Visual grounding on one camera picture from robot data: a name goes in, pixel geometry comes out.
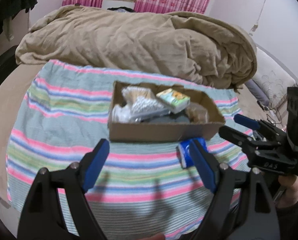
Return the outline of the person's right hand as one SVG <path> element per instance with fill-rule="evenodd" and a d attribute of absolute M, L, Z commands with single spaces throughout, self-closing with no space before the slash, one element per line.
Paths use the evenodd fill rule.
<path fill-rule="evenodd" d="M 278 181 L 281 186 L 285 187 L 285 191 L 278 200 L 276 207 L 284 209 L 295 205 L 298 202 L 298 176 L 280 176 Z"/>

